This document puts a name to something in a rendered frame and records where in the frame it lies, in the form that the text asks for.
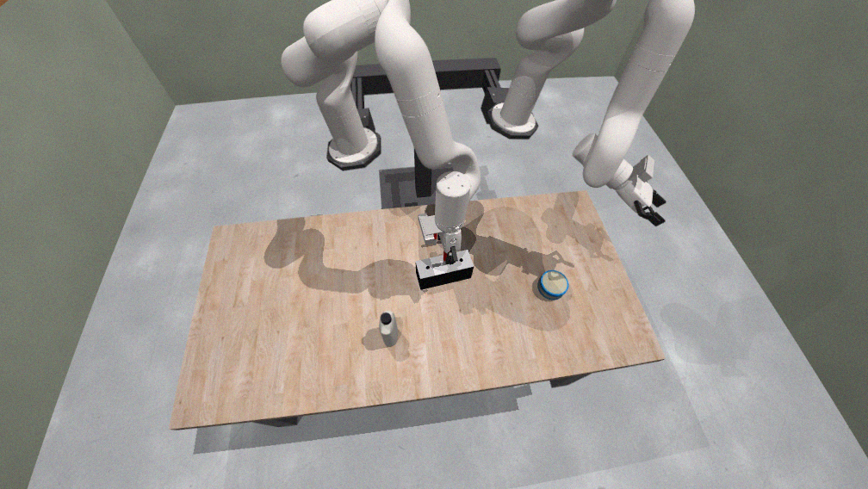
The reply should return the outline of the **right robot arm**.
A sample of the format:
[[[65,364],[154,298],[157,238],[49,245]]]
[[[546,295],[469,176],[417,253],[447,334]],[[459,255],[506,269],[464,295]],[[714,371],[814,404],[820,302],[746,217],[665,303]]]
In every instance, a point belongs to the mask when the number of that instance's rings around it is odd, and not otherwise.
[[[375,43],[420,162],[428,169],[448,163],[453,168],[437,179],[435,215],[418,214],[427,245],[434,244],[435,233],[462,228],[481,173],[474,152],[452,138],[431,55],[407,22],[411,22],[409,0],[331,0],[307,16],[305,36],[285,48],[281,62],[296,86],[309,87],[325,79],[316,101],[334,139],[329,153],[341,164],[354,164],[377,147],[375,134],[363,128],[350,90],[357,51]]]

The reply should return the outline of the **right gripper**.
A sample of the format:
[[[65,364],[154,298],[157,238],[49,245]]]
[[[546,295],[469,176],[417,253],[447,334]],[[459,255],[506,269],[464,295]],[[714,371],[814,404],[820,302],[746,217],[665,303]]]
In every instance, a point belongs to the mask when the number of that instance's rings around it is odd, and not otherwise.
[[[445,253],[447,253],[445,263],[446,264],[453,264],[456,261],[458,261],[456,252],[460,251],[460,249],[461,249],[461,242],[462,242],[461,228],[459,231],[452,230],[452,231],[447,231],[447,232],[440,232],[437,235],[437,240],[438,241],[441,240],[441,242],[443,244],[443,249],[444,249]],[[450,252],[452,254],[451,256],[450,256]],[[452,262],[450,261],[450,259]]]

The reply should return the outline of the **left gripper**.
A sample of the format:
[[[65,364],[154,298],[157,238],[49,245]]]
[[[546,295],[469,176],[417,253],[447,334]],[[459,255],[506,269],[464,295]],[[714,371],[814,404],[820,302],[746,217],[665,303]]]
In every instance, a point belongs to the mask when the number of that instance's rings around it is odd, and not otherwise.
[[[657,194],[656,190],[652,189],[652,186],[648,184],[648,182],[643,182],[638,175],[630,179],[629,181],[623,183],[622,185],[614,188],[617,194],[621,197],[621,199],[640,217],[643,219],[649,220],[654,226],[658,226],[665,222],[665,220],[651,207],[653,203],[656,207],[660,207],[661,205],[666,203],[659,194]],[[653,199],[653,200],[652,200]],[[645,205],[644,205],[645,204]],[[647,205],[647,206],[646,206]],[[643,206],[646,206],[642,209]],[[644,212],[643,210],[648,209],[650,212]]]

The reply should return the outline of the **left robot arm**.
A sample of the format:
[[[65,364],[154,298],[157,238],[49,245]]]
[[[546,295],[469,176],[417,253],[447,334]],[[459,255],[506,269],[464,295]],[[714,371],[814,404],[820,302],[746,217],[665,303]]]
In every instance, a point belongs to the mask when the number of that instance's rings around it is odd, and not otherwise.
[[[584,28],[607,16],[616,1],[555,0],[522,15],[516,28],[517,41],[523,48],[536,51],[519,61],[505,102],[493,108],[493,121],[499,127],[511,133],[528,133],[534,128],[536,120],[530,113],[549,73],[578,48]],[[643,113],[691,28],[694,14],[693,0],[648,2],[641,35],[599,134],[588,134],[573,150],[573,157],[584,166],[588,186],[614,189],[637,175],[644,183],[653,178],[654,160],[649,155],[633,167],[624,157]]]

